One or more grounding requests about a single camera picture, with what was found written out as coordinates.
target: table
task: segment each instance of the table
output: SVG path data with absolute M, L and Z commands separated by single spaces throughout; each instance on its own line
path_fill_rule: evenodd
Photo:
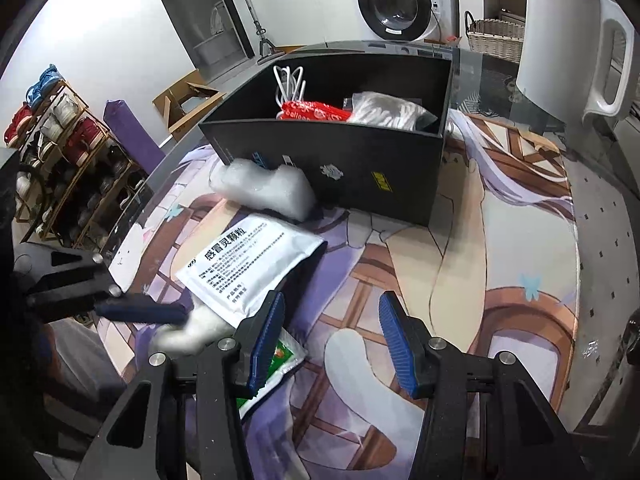
M 612 143 L 566 132 L 526 100 L 517 65 L 452 52 L 450 107 L 482 141 L 447 141 L 428 229 L 343 209 L 305 225 L 328 241 L 288 327 L 308 357 L 244 422 L 256 478 L 408 476 L 424 403 L 395 378 L 378 322 L 384 290 L 463 351 L 513 351 L 569 430 L 602 423 L 618 398 L 623 381 L 605 378 L 625 376 L 619 336 L 640 303 L 630 220 L 640 201 L 607 162 Z M 185 138 L 186 154 L 178 145 L 111 234 L 104 254 L 131 292 L 192 304 L 175 271 L 242 214 L 210 191 L 221 162 L 201 135 Z M 546 198 L 533 204 L 532 193 Z M 101 319 L 97 330 L 130 380 L 155 328 Z M 469 419 L 472 448 L 476 404 Z

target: metal screw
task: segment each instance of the metal screw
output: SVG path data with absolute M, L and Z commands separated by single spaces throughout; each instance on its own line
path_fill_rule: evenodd
M 225 337 L 218 341 L 218 348 L 221 350 L 232 350 L 236 347 L 236 340 L 232 337 Z
M 447 346 L 447 342 L 441 337 L 432 337 L 429 339 L 429 346 L 434 350 L 442 350 Z
M 152 366 L 160 366 L 166 361 L 166 355 L 162 352 L 156 352 L 149 358 L 149 364 Z
M 114 298 L 119 298 L 122 296 L 122 289 L 117 285 L 109 285 L 109 294 Z
M 503 365 L 512 365 L 516 362 L 516 356 L 511 352 L 500 352 L 500 362 Z

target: wicker basket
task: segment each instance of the wicker basket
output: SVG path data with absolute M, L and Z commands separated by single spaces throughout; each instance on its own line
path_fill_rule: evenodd
M 516 63 L 520 62 L 524 27 L 503 20 L 479 20 L 476 22 L 469 11 L 465 12 L 466 36 L 469 48 L 474 52 L 490 54 Z

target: blue shoe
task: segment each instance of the blue shoe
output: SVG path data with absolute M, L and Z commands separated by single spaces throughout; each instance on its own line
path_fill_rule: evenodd
M 42 75 L 40 76 L 40 94 L 46 97 L 49 91 L 55 86 L 55 84 L 62 79 L 60 72 L 55 65 L 49 65 Z
M 31 111 L 40 106 L 42 100 L 49 94 L 55 84 L 62 79 L 55 65 L 50 64 L 38 82 L 27 90 L 26 101 Z
M 25 101 L 27 101 L 27 104 L 29 105 L 29 108 L 32 112 L 35 112 L 36 108 L 38 108 L 38 106 L 40 106 L 40 103 L 42 102 L 42 94 L 40 93 L 39 87 L 40 82 L 38 81 L 35 85 L 27 90 L 27 95 L 24 99 Z

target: green packet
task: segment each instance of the green packet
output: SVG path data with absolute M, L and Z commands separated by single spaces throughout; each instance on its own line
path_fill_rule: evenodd
M 236 399 L 240 418 L 243 418 L 252 407 L 260 403 L 271 390 L 282 382 L 288 372 L 305 360 L 305 357 L 306 350 L 302 348 L 302 345 L 293 339 L 286 330 L 282 329 L 275 352 L 271 358 L 266 384 L 258 390 L 258 394 L 253 399 Z

